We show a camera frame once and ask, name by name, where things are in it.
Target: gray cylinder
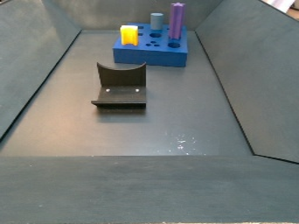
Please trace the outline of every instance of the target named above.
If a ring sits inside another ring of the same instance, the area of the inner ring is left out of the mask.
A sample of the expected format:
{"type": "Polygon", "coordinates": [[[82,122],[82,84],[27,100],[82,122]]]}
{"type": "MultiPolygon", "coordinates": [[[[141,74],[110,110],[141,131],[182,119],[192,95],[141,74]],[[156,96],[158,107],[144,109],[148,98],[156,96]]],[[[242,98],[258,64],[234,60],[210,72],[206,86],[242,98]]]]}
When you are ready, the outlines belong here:
{"type": "Polygon", "coordinates": [[[161,30],[164,28],[164,14],[152,13],[150,14],[150,29],[161,30]]]}

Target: blue block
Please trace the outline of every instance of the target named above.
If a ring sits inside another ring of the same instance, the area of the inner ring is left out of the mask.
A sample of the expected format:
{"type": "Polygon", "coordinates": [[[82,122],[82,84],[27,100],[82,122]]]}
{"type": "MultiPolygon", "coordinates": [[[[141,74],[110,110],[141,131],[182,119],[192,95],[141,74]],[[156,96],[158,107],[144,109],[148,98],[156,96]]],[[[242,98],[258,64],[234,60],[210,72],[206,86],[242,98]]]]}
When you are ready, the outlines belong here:
{"type": "Polygon", "coordinates": [[[118,38],[113,45],[116,63],[146,64],[164,67],[185,67],[188,54],[186,29],[181,28],[181,38],[168,38],[168,25],[160,31],[150,30],[149,24],[137,25],[138,44],[121,45],[118,38]]]}

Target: gray panel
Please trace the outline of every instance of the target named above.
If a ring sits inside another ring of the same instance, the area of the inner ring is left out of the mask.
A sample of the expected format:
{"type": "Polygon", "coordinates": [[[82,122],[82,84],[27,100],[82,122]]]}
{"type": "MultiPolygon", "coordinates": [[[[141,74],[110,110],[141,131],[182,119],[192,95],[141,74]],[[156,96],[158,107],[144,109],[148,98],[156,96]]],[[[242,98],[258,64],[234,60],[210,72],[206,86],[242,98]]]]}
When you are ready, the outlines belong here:
{"type": "Polygon", "coordinates": [[[260,157],[1,157],[0,222],[297,222],[297,172],[260,157]]]}
{"type": "MultiPolygon", "coordinates": [[[[164,14],[168,24],[170,0],[51,0],[83,30],[117,30],[128,22],[148,23],[152,12],[164,14]]],[[[186,3],[185,24],[193,30],[221,0],[182,0],[186,3]]]]}
{"type": "Polygon", "coordinates": [[[146,66],[146,109],[97,110],[97,62],[114,64],[117,31],[83,31],[22,113],[1,156],[250,156],[194,32],[186,67],[146,66]]]}
{"type": "Polygon", "coordinates": [[[0,5],[0,137],[78,32],[45,0],[0,5]]]}
{"type": "Polygon", "coordinates": [[[225,0],[196,32],[254,153],[299,162],[297,22],[225,0]]]}

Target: hole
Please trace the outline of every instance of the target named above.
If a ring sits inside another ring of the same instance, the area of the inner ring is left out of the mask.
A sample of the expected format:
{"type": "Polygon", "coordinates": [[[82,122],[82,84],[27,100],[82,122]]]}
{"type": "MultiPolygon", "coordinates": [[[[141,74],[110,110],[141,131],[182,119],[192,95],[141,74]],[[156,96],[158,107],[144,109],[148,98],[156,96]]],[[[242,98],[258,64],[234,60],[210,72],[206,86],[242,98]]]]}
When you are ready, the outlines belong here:
{"type": "Polygon", "coordinates": [[[150,33],[149,36],[154,39],[160,38],[162,35],[160,33],[150,33]]]}
{"type": "Polygon", "coordinates": [[[168,46],[170,47],[170,48],[178,48],[181,45],[178,44],[178,43],[169,43],[168,44],[168,46]]]}

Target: black bracket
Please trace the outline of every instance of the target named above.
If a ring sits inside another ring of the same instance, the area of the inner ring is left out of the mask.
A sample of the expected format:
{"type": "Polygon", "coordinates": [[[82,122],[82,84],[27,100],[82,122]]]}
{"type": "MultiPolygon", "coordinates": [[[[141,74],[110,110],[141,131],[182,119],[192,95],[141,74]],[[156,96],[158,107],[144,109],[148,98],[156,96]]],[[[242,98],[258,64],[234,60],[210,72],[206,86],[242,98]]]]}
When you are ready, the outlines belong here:
{"type": "Polygon", "coordinates": [[[101,88],[90,103],[102,108],[145,107],[145,63],[133,69],[118,70],[97,63],[101,88]]]}

